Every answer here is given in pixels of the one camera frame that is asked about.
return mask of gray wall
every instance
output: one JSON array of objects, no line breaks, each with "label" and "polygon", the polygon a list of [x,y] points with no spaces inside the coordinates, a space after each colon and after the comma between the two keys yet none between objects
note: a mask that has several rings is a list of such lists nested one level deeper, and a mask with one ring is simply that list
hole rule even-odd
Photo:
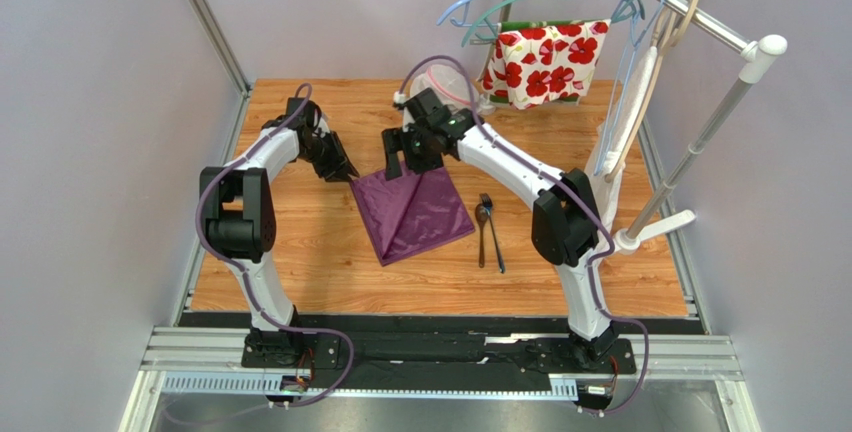
[{"label": "gray wall", "polygon": [[[458,57],[472,74],[487,47],[461,48],[464,29],[438,17],[457,0],[209,0],[250,80],[400,78],[433,54]],[[478,0],[471,20],[500,0]],[[609,17],[618,0],[525,0],[512,18]],[[655,4],[648,3],[653,11]],[[596,77],[612,78],[627,29],[607,36]]]},{"label": "gray wall", "polygon": [[[715,331],[731,334],[764,430],[847,430],[852,359],[849,0],[702,0],[789,52],[752,89],[676,191]],[[742,61],[691,30],[650,124],[669,170]]]},{"label": "gray wall", "polygon": [[0,0],[0,430],[113,431],[238,99],[187,0]]}]

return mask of cable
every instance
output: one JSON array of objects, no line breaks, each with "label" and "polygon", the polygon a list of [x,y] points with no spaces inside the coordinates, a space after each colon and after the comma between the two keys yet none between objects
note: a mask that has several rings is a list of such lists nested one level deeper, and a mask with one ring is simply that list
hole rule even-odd
[{"label": "cable", "polygon": [[355,345],[352,343],[352,339],[350,339],[348,335],[344,334],[343,332],[340,332],[339,330],[310,327],[291,327],[289,325],[282,324],[270,317],[269,314],[267,314],[266,311],[260,306],[260,303],[257,301],[257,297],[254,295],[254,291],[252,290],[251,282],[249,281],[248,277],[248,269],[246,269],[242,264],[240,264],[236,260],[233,260],[229,257],[225,257],[224,255],[220,254],[210,245],[210,242],[207,241],[207,237],[205,236],[206,234],[204,233],[202,213],[204,204],[207,203],[207,199],[210,197],[210,194],[212,193],[213,188],[216,184],[221,182],[222,179],[224,179],[225,176],[227,176],[231,171],[248,162],[254,156],[254,154],[256,154],[258,150],[260,150],[261,147],[263,147],[267,142],[269,142],[272,137],[280,133],[282,130],[286,129],[291,122],[293,122],[299,115],[302,114],[302,111],[305,109],[305,106],[311,98],[311,94],[313,93],[313,87],[311,87],[311,84],[307,82],[300,85],[299,88],[296,89],[297,98],[302,92],[302,89],[307,89],[305,98],[302,100],[302,102],[299,104],[293,114],[284,119],[281,125],[274,128],[271,132],[269,132],[260,140],[258,140],[254,145],[252,145],[252,147],[248,151],[246,151],[246,153],[226,165],[222,169],[222,171],[219,172],[216,177],[214,177],[213,180],[210,181],[210,184],[205,187],[204,191],[201,193],[201,197],[198,200],[198,207],[195,209],[195,231],[198,234],[198,239],[201,242],[201,246],[204,247],[204,250],[209,252],[210,255],[212,255],[213,257],[216,257],[222,262],[233,266],[242,273],[241,278],[243,281],[243,285],[245,286],[245,291],[246,295],[248,296],[249,302],[251,303],[251,306],[254,308],[254,310],[260,313],[260,316],[263,317],[264,320],[285,332],[295,332],[300,334],[327,334],[337,336],[343,342],[346,343],[346,346],[349,349],[349,360],[346,362],[346,367],[344,367],[343,372],[340,374],[340,377],[338,377],[337,380],[335,380],[330,386],[328,386],[328,388],[326,388],[319,394],[309,399],[294,402],[290,404],[289,407],[304,407],[306,405],[315,404],[320,400],[326,398],[332,392],[334,392],[334,390],[343,382],[344,379],[346,379],[346,376],[348,376],[349,372],[352,370],[352,364],[355,360]]},{"label": "cable", "polygon": [[[446,61],[450,62],[451,64],[453,64],[453,67],[455,67],[455,69],[465,78],[465,83],[467,84],[468,96],[471,99],[471,111],[472,111],[471,115],[473,116],[473,121],[476,123],[476,127],[479,129],[480,133],[482,133],[482,135],[485,136],[485,138],[489,139],[491,141],[491,143],[494,144],[502,152],[504,152],[508,156],[512,157],[513,159],[515,159],[515,161],[517,161],[519,164],[526,167],[531,172],[538,174],[540,172],[538,167],[533,165],[531,162],[528,162],[521,155],[516,153],[511,148],[507,147],[502,142],[497,141],[494,138],[494,136],[492,136],[488,132],[488,129],[486,129],[484,127],[482,119],[479,117],[479,113],[476,110],[476,101],[474,100],[475,94],[473,93],[473,84],[470,80],[470,75],[467,73],[467,71],[461,65],[461,63],[458,60],[456,60],[455,58],[450,57],[448,55],[433,55],[431,57],[427,57],[427,58],[421,60],[417,65],[415,65],[411,69],[411,71],[408,73],[408,75],[402,81],[402,85],[399,88],[399,92],[401,94],[405,93],[405,87],[408,85],[408,81],[411,80],[411,77],[417,72],[418,69],[420,69],[420,67],[423,67],[424,65],[426,65],[429,62],[433,62],[433,61],[437,61],[437,60],[446,60]],[[651,342],[650,338],[648,337],[648,329],[645,327],[645,324],[643,324],[642,322],[640,322],[636,319],[632,319],[632,318],[629,318],[629,317],[617,317],[617,316],[610,314],[609,311],[606,310],[606,308],[601,304],[600,297],[598,296],[597,285],[595,284],[596,281],[595,281],[594,262],[598,259],[603,259],[603,258],[609,257],[610,255],[615,253],[615,242],[613,242],[613,240],[612,240],[612,235],[609,233],[608,230],[606,230],[606,227],[603,226],[603,224],[601,223],[601,221],[597,217],[597,215],[595,215],[592,212],[592,210],[589,209],[589,206],[586,205],[586,203],[583,202],[580,199],[580,197],[577,196],[577,194],[574,193],[573,190],[571,190],[571,188],[569,188],[567,185],[563,184],[560,179],[553,177],[552,175],[548,174],[547,172],[541,171],[541,176],[544,177],[545,179],[553,182],[557,187],[562,189],[562,191],[565,192],[565,194],[568,195],[568,197],[577,205],[577,207],[579,207],[580,210],[583,211],[583,213],[586,215],[586,217],[589,218],[589,220],[592,222],[592,224],[594,224],[594,226],[598,229],[598,231],[600,231],[600,233],[604,236],[604,240],[606,240],[607,247],[608,247],[607,250],[604,250],[602,252],[599,252],[597,254],[592,255],[591,257],[589,257],[589,260],[586,262],[586,272],[589,276],[589,285],[592,289],[592,299],[595,302],[595,307],[597,307],[597,309],[600,311],[601,315],[603,315],[604,317],[606,317],[607,319],[609,319],[611,321],[632,324],[632,325],[639,327],[639,329],[642,331],[642,336],[643,336],[643,339],[645,341],[645,354],[644,354],[643,360],[642,360],[642,370],[639,373],[639,380],[636,382],[636,386],[634,387],[633,391],[630,393],[630,395],[627,397],[627,399],[625,399],[625,401],[623,403],[621,403],[620,405],[618,405],[615,408],[608,409],[606,411],[606,412],[612,414],[612,413],[618,412],[620,410],[623,410],[625,407],[627,407],[633,401],[633,399],[636,397],[636,394],[639,392],[639,389],[642,388],[642,384],[645,382],[645,375],[648,372],[648,359],[649,359],[648,349],[650,347],[650,342]],[[588,410],[590,413],[595,414],[595,415],[603,412],[603,411],[592,410],[592,409],[586,409],[586,410]]]},{"label": "cable", "polygon": [[226,415],[224,417],[219,417],[219,418],[210,419],[210,420],[199,420],[199,421],[178,419],[169,412],[168,407],[164,408],[160,412],[160,414],[162,414],[162,416],[165,417],[166,420],[168,420],[169,422],[176,424],[176,425],[182,425],[184,427],[204,427],[204,426],[207,426],[207,425],[221,424],[222,422],[227,422],[231,419],[236,419],[237,417],[242,417],[243,415],[248,415],[248,414],[251,414],[253,412],[258,412],[258,411],[264,410],[264,409],[269,409],[268,403],[261,404],[261,405],[255,405],[254,407],[249,407],[247,409],[240,410],[239,412],[234,412],[233,414]]}]

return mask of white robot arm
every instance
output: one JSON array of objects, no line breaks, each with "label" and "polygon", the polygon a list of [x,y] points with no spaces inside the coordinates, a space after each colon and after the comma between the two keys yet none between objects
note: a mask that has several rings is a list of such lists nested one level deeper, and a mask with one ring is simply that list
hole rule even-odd
[{"label": "white robot arm", "polygon": [[[313,102],[307,103],[289,128],[278,130],[301,101],[291,98],[288,113],[264,124],[257,141],[240,157],[201,173],[203,191],[222,169],[242,162],[214,186],[202,220],[211,246],[236,263],[226,265],[250,302],[252,326],[262,331],[278,331],[276,324],[290,326],[296,315],[272,259],[276,223],[269,184],[297,158],[311,162],[317,175],[329,182],[349,181],[358,175],[337,134]],[[236,198],[242,198],[243,209],[226,210],[224,204]]]},{"label": "white robot arm", "polygon": [[[555,180],[570,188],[596,216],[588,177],[579,169],[564,172],[544,164],[501,138],[490,125],[478,127],[470,110],[451,114],[431,89],[396,106],[403,110],[403,125],[382,132],[387,160],[386,176],[401,173],[397,154],[402,152],[409,170],[423,173],[443,165],[451,155],[494,177],[514,192],[533,212],[532,241],[536,250],[556,268],[569,305],[568,328],[590,360],[604,355],[617,334],[610,319],[601,313],[602,299],[595,300],[585,265],[599,241],[589,217],[568,199]],[[521,163],[533,164],[535,171]],[[599,275],[592,274],[596,290]]]}]

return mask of wooden surface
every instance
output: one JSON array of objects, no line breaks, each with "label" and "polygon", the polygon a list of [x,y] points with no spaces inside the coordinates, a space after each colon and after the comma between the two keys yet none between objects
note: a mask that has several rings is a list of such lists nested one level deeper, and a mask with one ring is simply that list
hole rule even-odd
[{"label": "wooden surface", "polygon": [[[301,81],[260,80],[240,135],[238,153],[261,124],[282,114]],[[390,106],[397,80],[313,80],[312,99],[328,116],[361,175],[384,168],[381,131],[400,124]],[[486,120],[537,159],[583,168],[606,116],[610,82],[596,82],[583,105],[499,110]],[[629,225],[650,197],[648,175],[634,144],[624,175],[615,228]],[[564,315],[553,267],[530,243],[532,216],[508,189],[472,166],[445,160],[473,220],[479,194],[494,201],[494,223],[506,262],[497,271],[486,230],[486,267],[477,264],[479,232],[421,255],[381,267],[349,185],[325,183],[310,164],[288,165],[272,185],[278,236],[275,265],[284,290],[301,312]],[[601,266],[607,303],[615,314],[682,316],[686,307],[665,238],[632,256]],[[247,310],[234,276],[208,256],[192,300],[194,310]]]}]

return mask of spoon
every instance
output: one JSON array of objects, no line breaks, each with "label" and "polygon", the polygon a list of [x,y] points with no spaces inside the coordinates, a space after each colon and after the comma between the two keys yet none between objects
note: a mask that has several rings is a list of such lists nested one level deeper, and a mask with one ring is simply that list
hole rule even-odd
[{"label": "spoon", "polygon": [[485,206],[478,204],[474,209],[476,223],[479,224],[479,268],[485,267],[485,223],[488,222],[488,211]]}]

